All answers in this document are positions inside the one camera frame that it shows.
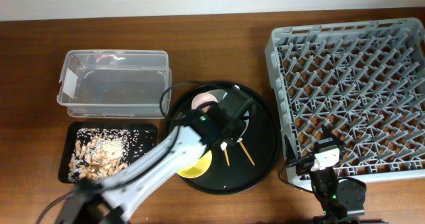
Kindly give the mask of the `white napkin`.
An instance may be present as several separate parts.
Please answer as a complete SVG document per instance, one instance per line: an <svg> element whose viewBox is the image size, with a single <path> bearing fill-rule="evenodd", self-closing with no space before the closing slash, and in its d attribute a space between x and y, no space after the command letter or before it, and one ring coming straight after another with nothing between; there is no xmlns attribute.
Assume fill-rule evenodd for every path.
<svg viewBox="0 0 425 224"><path fill-rule="evenodd" d="M239 138L236 142L237 143L239 143L239 142L241 142L242 141L242 138ZM220 148L221 148L221 150L222 151L224 151L226 148L227 148L227 146L228 146L228 144L226 143L226 142L223 142L221 145L220 145Z"/></svg>

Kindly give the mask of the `yellow bowl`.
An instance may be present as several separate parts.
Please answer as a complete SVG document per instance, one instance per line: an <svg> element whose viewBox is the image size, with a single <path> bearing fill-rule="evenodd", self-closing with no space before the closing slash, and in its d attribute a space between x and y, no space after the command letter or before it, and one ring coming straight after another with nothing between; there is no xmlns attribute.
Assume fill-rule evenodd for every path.
<svg viewBox="0 0 425 224"><path fill-rule="evenodd" d="M195 165L180 169L177 175L188 179L202 176L210 168L212 156L212 152L208 151Z"/></svg>

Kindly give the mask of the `food scraps and rice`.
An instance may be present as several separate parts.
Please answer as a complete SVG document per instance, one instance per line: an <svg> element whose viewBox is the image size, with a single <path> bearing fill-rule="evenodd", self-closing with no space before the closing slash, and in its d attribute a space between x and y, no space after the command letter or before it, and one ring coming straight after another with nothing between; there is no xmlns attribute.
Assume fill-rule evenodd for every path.
<svg viewBox="0 0 425 224"><path fill-rule="evenodd" d="M110 177L154 148L155 141L154 130L80 128L66 158L66 181Z"/></svg>

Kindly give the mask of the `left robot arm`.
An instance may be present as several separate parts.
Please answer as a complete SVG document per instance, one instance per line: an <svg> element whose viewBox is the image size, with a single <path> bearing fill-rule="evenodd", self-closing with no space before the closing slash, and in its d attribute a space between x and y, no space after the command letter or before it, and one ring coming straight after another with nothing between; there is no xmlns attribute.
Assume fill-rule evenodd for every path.
<svg viewBox="0 0 425 224"><path fill-rule="evenodd" d="M64 199L56 223L127 223L143 201L213 146L241 137L252 102L207 102L174 117L175 127L136 162L98 183L83 179Z"/></svg>

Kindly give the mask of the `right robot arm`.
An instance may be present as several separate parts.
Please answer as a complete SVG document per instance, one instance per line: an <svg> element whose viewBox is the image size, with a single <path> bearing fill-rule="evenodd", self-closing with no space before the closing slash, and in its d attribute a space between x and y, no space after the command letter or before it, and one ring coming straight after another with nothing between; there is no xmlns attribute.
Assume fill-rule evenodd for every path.
<svg viewBox="0 0 425 224"><path fill-rule="evenodd" d="M345 143L326 126L321 127L323 139L314 144L313 165L308 168L315 198L323 209L315 216L315 224L360 223L365 214L366 184L353 177L338 177L334 167L341 159Z"/></svg>

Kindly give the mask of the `grey dishwasher rack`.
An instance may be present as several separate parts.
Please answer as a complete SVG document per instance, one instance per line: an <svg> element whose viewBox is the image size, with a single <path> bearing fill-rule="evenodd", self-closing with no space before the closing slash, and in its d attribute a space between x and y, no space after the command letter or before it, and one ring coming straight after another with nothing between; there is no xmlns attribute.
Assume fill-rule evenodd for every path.
<svg viewBox="0 0 425 224"><path fill-rule="evenodd" d="M364 182L424 177L424 25L416 18L282 27L265 49L285 160L328 127L335 171Z"/></svg>

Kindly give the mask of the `grey round plate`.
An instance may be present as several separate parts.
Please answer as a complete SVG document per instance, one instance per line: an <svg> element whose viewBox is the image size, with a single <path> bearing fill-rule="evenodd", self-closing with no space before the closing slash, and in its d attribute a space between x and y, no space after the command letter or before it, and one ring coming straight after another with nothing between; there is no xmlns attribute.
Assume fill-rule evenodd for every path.
<svg viewBox="0 0 425 224"><path fill-rule="evenodd" d="M217 102L221 102L227 95L227 91L225 91L224 89L213 89L213 90L207 91L207 93L213 95L217 99ZM242 134L240 135L240 138L243 136L243 134L248 128L249 116L250 116L250 111L248 110L244 114L244 122L246 124L246 127L244 128Z"/></svg>

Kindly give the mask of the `pink cup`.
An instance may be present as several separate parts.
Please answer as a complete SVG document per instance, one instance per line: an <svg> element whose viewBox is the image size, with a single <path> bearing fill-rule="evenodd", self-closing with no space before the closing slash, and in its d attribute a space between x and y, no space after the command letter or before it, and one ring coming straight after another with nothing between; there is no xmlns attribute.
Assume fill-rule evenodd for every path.
<svg viewBox="0 0 425 224"><path fill-rule="evenodd" d="M191 109L196 110L199 106L207 102L212 102L213 104L216 104L218 100L216 99L214 95L208 92L200 93L192 99Z"/></svg>

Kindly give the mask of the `round black tray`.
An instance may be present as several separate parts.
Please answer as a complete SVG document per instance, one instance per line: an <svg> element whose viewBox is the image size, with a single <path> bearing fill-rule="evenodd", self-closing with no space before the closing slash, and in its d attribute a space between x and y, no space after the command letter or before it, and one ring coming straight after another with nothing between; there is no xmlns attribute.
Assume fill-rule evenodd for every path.
<svg viewBox="0 0 425 224"><path fill-rule="evenodd" d="M240 85L255 102L255 112L250 118L243 143L255 162L253 166L239 144L227 147L230 166L227 166L224 152L218 145L212 147L210 168L200 177L179 178L199 191L213 195L231 195L254 187L273 169L282 148L278 122L268 103L258 93Z"/></svg>

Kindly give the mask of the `black rectangular tray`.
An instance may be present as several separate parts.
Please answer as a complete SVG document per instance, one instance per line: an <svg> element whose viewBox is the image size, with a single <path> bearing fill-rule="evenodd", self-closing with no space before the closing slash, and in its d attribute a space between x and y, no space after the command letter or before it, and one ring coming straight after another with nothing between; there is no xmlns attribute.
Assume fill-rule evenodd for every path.
<svg viewBox="0 0 425 224"><path fill-rule="evenodd" d="M58 171L62 183L100 181L126 169L156 146L153 124L74 122Z"/></svg>

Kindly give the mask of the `clear plastic bin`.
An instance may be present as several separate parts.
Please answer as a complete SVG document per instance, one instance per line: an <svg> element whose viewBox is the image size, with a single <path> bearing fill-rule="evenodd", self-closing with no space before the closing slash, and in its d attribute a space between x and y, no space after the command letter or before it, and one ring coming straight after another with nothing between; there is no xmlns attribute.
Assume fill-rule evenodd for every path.
<svg viewBox="0 0 425 224"><path fill-rule="evenodd" d="M172 72L165 51L71 50L56 101L79 118L162 119Z"/></svg>

